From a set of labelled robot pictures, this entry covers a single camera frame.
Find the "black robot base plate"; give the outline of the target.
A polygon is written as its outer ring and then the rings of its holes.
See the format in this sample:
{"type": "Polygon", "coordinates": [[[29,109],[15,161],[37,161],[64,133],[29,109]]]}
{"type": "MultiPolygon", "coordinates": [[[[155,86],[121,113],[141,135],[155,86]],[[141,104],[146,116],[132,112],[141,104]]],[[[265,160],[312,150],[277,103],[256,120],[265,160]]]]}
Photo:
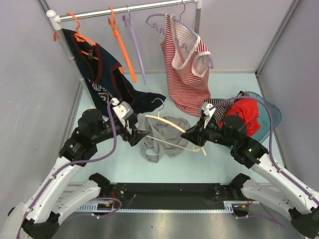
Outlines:
{"type": "Polygon", "coordinates": [[[224,209],[224,202],[249,206],[251,199],[220,183],[117,183],[103,186],[97,198],[115,198],[130,211],[224,209]]]}

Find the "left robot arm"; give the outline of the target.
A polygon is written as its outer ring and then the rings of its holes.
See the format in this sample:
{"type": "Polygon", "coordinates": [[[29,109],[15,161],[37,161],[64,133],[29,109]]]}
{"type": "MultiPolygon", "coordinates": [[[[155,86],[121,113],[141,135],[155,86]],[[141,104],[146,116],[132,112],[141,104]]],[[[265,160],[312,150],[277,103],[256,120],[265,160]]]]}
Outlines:
{"type": "Polygon", "coordinates": [[[73,177],[87,164],[93,163],[97,145],[117,136],[135,146],[149,133],[132,123],[136,117],[131,109],[114,106],[105,121],[97,109],[86,110],[78,126],[65,141],[59,156],[42,185],[26,202],[12,208],[0,234],[2,239],[50,239],[60,225],[82,205],[92,199],[105,199],[110,193],[109,180],[99,173],[65,199],[61,194],[73,177]]]}

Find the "grey tank top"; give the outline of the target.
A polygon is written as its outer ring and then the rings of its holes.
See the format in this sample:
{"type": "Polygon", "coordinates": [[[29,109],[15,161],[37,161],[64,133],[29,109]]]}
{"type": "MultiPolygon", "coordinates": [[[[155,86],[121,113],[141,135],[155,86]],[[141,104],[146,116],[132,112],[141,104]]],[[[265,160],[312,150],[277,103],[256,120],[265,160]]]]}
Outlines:
{"type": "Polygon", "coordinates": [[[185,151],[177,147],[187,148],[188,145],[188,141],[181,138],[179,130],[159,120],[146,118],[145,115],[138,114],[138,129],[149,132],[143,138],[140,150],[147,161],[157,163],[165,155],[174,158],[185,151]]]}

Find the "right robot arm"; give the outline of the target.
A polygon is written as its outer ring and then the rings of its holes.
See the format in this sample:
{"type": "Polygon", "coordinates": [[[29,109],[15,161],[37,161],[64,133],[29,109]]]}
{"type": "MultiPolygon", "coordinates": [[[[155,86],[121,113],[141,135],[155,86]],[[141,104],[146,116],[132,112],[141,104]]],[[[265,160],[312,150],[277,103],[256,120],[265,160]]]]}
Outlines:
{"type": "Polygon", "coordinates": [[[238,116],[228,116],[221,128],[197,124],[181,135],[182,138],[203,146],[207,141],[231,148],[231,156],[272,184],[265,189],[243,174],[231,181],[230,195],[241,200],[256,200],[286,217],[302,235],[314,239],[319,235],[319,193],[307,186],[281,166],[269,149],[249,137],[246,125],[238,116]]]}

